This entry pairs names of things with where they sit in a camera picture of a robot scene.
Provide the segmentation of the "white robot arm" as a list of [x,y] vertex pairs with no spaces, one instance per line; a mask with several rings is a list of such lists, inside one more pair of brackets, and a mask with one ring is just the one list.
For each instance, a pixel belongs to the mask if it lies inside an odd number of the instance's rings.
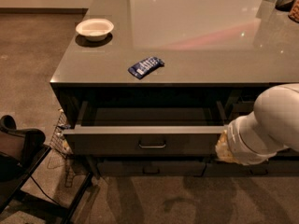
[[299,151],[299,84],[262,92],[253,111],[231,121],[215,146],[220,161],[255,165],[279,151]]

